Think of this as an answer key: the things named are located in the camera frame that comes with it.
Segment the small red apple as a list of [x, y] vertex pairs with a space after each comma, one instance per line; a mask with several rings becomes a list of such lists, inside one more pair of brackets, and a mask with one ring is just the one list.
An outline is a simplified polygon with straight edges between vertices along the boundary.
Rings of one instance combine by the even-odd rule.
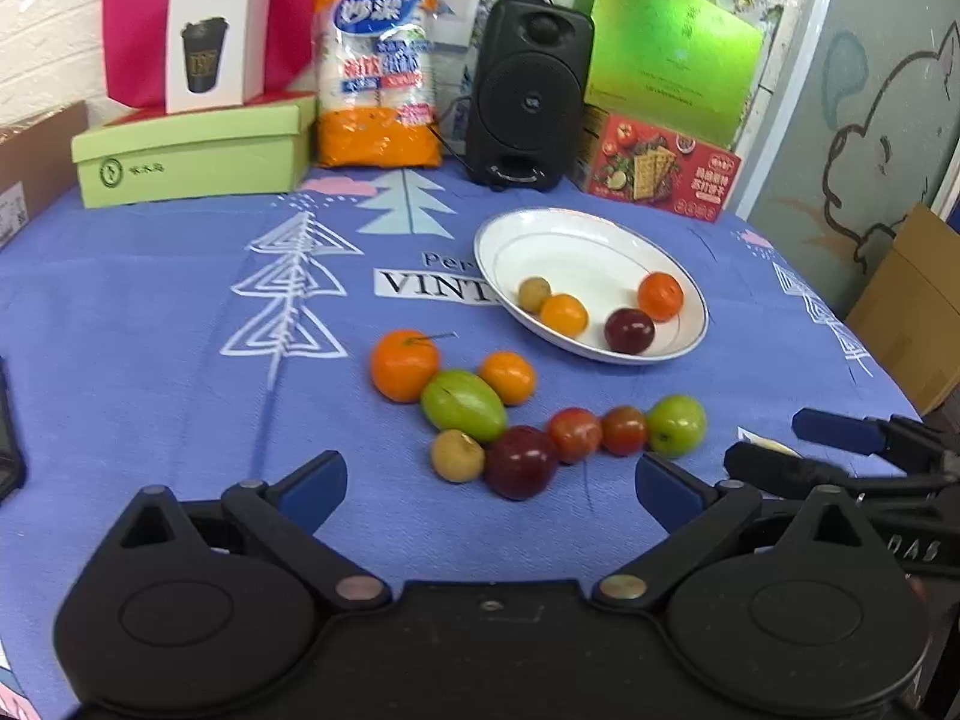
[[647, 422], [635, 406], [615, 406], [601, 419], [602, 447], [614, 457], [634, 457], [646, 447]]

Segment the white round plate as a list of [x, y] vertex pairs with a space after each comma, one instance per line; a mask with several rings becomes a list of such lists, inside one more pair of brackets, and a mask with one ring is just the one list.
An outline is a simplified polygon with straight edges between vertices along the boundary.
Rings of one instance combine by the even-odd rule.
[[[523, 208], [491, 216], [473, 239], [473, 258], [501, 305], [534, 335], [572, 355], [619, 366], [652, 366], [692, 353], [706, 338], [709, 310], [690, 273], [658, 244], [601, 216], [567, 208]], [[613, 310], [636, 302], [652, 273], [667, 273], [683, 291], [679, 313], [656, 328], [637, 355], [608, 346], [604, 323]], [[519, 305], [519, 286], [542, 277], [556, 293], [576, 298], [587, 312], [579, 337], [556, 332]]]

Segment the brown cardboard box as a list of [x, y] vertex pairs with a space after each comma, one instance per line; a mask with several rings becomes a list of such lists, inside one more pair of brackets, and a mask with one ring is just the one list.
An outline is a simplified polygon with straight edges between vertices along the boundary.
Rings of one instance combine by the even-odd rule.
[[958, 232], [918, 205], [846, 325], [927, 415], [958, 387]]

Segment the deep orange tangerine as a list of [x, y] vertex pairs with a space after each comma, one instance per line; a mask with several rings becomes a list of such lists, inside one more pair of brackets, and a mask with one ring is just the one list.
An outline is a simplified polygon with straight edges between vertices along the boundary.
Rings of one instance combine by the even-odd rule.
[[636, 291], [638, 309], [654, 322], [669, 322], [683, 307], [685, 293], [680, 283], [669, 273], [649, 273]]

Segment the red cracker box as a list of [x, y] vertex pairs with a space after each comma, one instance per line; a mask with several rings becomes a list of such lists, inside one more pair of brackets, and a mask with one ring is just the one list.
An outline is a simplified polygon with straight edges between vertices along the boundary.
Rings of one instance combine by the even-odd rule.
[[586, 106], [571, 180], [594, 197], [714, 223], [739, 169], [719, 146]]

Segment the dark red plum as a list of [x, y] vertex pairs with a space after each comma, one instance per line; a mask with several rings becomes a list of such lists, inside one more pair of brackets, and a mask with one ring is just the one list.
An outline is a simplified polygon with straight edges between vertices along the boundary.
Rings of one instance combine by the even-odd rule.
[[605, 343], [620, 355], [640, 355], [656, 338], [656, 325], [640, 309], [613, 310], [604, 325]]
[[498, 496], [528, 500], [543, 493], [558, 470], [558, 449], [544, 431], [508, 427], [485, 450], [483, 479]]

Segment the green apple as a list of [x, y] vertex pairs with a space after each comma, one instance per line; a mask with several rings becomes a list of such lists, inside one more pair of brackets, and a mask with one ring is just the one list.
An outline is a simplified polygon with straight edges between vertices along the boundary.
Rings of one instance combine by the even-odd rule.
[[647, 448], [664, 458], [693, 452], [708, 433], [703, 405], [688, 395], [667, 395], [646, 413]]

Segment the yellow orange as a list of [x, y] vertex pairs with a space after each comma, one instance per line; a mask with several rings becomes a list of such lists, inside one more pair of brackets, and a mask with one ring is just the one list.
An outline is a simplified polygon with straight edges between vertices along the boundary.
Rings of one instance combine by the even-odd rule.
[[571, 294], [551, 294], [540, 305], [537, 319], [553, 332], [566, 338], [578, 338], [589, 327], [589, 312]]

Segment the brown kiwi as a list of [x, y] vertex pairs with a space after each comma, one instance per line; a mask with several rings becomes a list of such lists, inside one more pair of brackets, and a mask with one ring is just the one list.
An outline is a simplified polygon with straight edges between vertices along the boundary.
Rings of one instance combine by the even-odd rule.
[[542, 277], [526, 278], [517, 288], [517, 305], [533, 316], [539, 314], [550, 298], [550, 283]]
[[457, 429], [448, 429], [436, 436], [430, 450], [431, 466], [444, 481], [464, 484], [483, 475], [485, 450], [477, 440]]

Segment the small orange tangerine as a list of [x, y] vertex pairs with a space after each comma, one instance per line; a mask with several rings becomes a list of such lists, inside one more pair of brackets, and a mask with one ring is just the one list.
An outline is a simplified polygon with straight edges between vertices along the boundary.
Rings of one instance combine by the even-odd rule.
[[483, 359], [478, 375], [493, 388], [506, 406], [523, 405], [537, 388], [537, 372], [523, 356], [494, 351]]

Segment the blue patterned tablecloth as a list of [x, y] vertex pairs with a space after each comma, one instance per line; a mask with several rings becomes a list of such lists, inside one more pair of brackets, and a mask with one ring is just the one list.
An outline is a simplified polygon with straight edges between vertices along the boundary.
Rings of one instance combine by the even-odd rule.
[[[473, 261], [477, 227], [567, 206], [630, 227], [675, 257], [708, 301], [708, 335], [658, 366], [579, 358], [521, 327]], [[740, 431], [791, 437], [813, 406], [856, 416], [910, 402], [768, 242], [727, 216], [697, 223], [573, 187], [491, 193], [457, 167], [391, 179], [317, 174], [291, 195], [89, 210], [68, 192], [2, 254], [2, 356], [28, 479], [2, 509], [2, 709], [60, 718], [73, 694], [52, 647], [70, 585], [130, 498], [162, 484], [215, 497], [277, 479], [324, 450], [348, 493], [322, 539], [384, 580], [524, 580], [602, 572], [656, 544], [630, 461], [597, 455], [509, 502], [430, 468], [420, 408], [379, 395], [371, 351], [416, 330], [444, 364], [523, 356], [537, 387], [512, 408], [649, 408], [696, 398], [716, 479]]]

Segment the large green gift box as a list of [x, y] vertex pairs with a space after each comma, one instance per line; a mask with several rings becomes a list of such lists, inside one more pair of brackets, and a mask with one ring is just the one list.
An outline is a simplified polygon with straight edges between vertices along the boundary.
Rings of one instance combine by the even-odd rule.
[[708, 0], [573, 0], [594, 44], [584, 102], [729, 146], [763, 36]]

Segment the light green box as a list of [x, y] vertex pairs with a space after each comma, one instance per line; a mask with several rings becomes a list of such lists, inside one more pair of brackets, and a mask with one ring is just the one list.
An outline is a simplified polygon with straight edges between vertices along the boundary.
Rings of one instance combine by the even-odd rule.
[[311, 164], [316, 98], [265, 94], [244, 106], [137, 110], [71, 140], [83, 205], [283, 193]]

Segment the green mango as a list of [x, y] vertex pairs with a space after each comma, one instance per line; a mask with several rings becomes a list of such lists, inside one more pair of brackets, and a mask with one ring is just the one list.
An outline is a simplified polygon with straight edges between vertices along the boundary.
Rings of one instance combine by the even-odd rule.
[[490, 444], [508, 429], [506, 406], [488, 383], [469, 371], [439, 371], [420, 395], [423, 415], [438, 431], [457, 429]]

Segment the orange with stem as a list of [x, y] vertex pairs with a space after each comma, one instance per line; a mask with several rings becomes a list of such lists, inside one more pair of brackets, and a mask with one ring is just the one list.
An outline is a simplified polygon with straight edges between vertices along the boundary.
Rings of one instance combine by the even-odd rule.
[[425, 333], [400, 328], [386, 333], [370, 354], [374, 388], [394, 403], [415, 403], [430, 380], [441, 371], [438, 343], [457, 337], [455, 332]]

